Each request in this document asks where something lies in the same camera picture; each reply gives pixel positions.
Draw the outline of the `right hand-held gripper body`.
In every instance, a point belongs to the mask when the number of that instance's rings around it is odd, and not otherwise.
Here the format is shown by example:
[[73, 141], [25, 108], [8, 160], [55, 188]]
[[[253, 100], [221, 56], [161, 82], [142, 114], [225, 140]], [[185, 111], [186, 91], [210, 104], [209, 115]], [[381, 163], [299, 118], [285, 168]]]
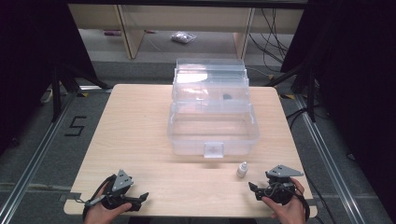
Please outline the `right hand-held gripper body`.
[[293, 176], [302, 176], [302, 172], [279, 164], [266, 171], [265, 175], [268, 178], [268, 186], [261, 190], [261, 198], [268, 198], [275, 203], [285, 205], [293, 196], [296, 196], [300, 202], [304, 203], [304, 197], [297, 194], [297, 187], [291, 181]]

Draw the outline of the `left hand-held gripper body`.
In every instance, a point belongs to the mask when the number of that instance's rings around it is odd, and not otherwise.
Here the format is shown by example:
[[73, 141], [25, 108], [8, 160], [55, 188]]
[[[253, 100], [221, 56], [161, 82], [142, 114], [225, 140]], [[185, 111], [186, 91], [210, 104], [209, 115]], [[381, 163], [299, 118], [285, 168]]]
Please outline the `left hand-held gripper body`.
[[133, 183], [133, 179], [123, 170], [119, 170], [116, 175], [112, 175], [103, 191], [104, 198], [101, 200], [103, 207], [110, 210], [115, 209], [124, 203], [138, 203], [136, 198], [125, 196], [125, 193]]

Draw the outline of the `small white dropper bottle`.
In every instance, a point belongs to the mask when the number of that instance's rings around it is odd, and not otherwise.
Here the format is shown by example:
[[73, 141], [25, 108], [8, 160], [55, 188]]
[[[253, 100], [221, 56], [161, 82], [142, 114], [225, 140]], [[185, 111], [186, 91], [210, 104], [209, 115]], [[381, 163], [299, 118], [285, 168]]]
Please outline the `small white dropper bottle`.
[[246, 161], [243, 161], [242, 163], [239, 164], [236, 170], [236, 175], [239, 178], [244, 178], [247, 172], [248, 172], [248, 163]]

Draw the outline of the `clear plastic storage box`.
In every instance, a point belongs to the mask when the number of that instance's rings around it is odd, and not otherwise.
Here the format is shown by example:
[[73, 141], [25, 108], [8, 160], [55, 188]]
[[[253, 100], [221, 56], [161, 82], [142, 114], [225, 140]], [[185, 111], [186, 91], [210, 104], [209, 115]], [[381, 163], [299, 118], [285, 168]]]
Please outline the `clear plastic storage box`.
[[244, 62], [178, 59], [167, 136], [177, 155], [247, 155], [260, 129]]

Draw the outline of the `person's right hand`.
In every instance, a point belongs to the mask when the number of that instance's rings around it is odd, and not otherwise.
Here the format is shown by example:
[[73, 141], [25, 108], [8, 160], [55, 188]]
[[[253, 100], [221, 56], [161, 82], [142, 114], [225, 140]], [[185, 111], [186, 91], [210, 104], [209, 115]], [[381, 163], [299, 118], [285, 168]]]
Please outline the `person's right hand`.
[[305, 209], [297, 196], [293, 196], [290, 201], [281, 205], [275, 203], [268, 197], [262, 197], [262, 201], [273, 210], [272, 219], [277, 219], [281, 224], [305, 224]]

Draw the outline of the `person's left hand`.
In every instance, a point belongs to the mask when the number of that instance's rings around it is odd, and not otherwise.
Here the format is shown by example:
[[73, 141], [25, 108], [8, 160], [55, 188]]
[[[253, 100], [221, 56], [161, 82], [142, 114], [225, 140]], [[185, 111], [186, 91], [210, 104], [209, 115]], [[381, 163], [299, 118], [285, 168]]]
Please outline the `person's left hand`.
[[112, 221], [127, 212], [132, 205], [130, 203], [124, 203], [115, 209], [106, 209], [101, 203], [97, 203], [91, 207], [83, 220], [83, 224], [112, 224]]

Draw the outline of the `black metal stand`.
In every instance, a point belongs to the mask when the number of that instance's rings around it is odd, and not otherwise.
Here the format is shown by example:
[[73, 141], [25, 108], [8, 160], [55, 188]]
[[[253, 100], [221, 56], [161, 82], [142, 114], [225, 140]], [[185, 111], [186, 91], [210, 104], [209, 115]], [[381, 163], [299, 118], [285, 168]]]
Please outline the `black metal stand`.
[[269, 83], [265, 84], [265, 87], [274, 87], [291, 77], [295, 77], [290, 87], [293, 93], [302, 93], [303, 91], [307, 91], [307, 105], [304, 110], [307, 112], [308, 117], [311, 118], [311, 121], [315, 122], [315, 74], [313, 66], [307, 65], [306, 63], [300, 63], [279, 78], [272, 79]]
[[81, 87], [76, 82], [76, 77], [83, 79], [98, 86], [102, 90], [110, 90], [111, 86], [99, 80], [95, 73], [86, 73], [75, 66], [67, 63], [55, 63], [51, 72], [53, 115], [52, 121], [60, 117], [62, 112], [62, 101], [60, 85], [63, 84], [68, 92], [77, 93]]

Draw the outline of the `dark curtain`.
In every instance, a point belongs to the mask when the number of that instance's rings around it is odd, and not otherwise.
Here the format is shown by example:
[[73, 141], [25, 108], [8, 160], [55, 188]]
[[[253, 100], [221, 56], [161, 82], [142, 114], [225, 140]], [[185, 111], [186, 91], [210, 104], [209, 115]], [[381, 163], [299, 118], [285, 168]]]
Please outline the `dark curtain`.
[[64, 0], [0, 0], [0, 155], [51, 83], [97, 75]]
[[301, 63], [325, 24], [316, 79], [324, 104], [396, 222], [396, 0], [307, 0], [282, 65]]

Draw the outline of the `clear plastic bag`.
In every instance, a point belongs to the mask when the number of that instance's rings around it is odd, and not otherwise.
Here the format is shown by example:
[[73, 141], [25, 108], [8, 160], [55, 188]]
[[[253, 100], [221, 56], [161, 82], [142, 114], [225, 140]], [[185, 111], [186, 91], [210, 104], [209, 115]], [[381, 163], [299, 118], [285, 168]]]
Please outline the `clear plastic bag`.
[[188, 44], [196, 39], [196, 35], [187, 32], [175, 32], [171, 35], [171, 40], [180, 44]]

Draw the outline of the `white shelf unit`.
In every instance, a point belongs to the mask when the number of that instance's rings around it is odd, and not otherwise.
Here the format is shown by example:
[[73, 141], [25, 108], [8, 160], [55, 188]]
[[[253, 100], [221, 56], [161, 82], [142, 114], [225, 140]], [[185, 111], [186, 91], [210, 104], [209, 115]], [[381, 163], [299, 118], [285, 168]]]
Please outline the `white shelf unit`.
[[268, 21], [276, 32], [293, 35], [303, 12], [300, 9], [242, 7], [161, 7], [132, 5], [70, 4], [80, 29], [119, 30], [129, 59], [136, 57], [146, 30], [232, 33], [236, 55], [243, 59], [248, 34], [268, 33]]

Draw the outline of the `metal floor rail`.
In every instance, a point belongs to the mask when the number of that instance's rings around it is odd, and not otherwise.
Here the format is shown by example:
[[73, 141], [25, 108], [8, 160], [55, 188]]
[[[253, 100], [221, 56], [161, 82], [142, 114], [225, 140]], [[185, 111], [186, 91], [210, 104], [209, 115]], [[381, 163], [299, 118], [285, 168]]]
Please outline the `metal floor rail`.
[[304, 101], [304, 97], [296, 95], [296, 104], [300, 109], [304, 110], [304, 123], [310, 132], [311, 137], [316, 145], [318, 153], [323, 160], [324, 166], [329, 174], [332, 184], [343, 204], [346, 213], [352, 224], [366, 224], [358, 203], [354, 199], [351, 190], [347, 186], [345, 179], [342, 177], [341, 171], [337, 167], [332, 154], [322, 137], [318, 125], [312, 120], [313, 112], [308, 111], [308, 104]]
[[76, 97], [76, 92], [67, 93], [64, 97], [64, 102], [61, 105], [61, 111], [59, 112], [59, 115], [55, 119], [50, 119], [50, 124], [42, 136], [39, 145], [35, 148], [35, 152], [33, 153], [29, 162], [26, 164], [21, 176], [13, 185], [12, 191], [9, 193], [7, 199], [0, 207], [0, 224], [8, 224], [13, 218], [18, 206], [21, 203], [23, 195], [29, 188], [29, 184], [31, 183], [41, 162], [44, 160], [44, 157], [50, 148], [50, 144], [53, 142], [56, 133], [60, 129], [68, 108], [76, 99]]

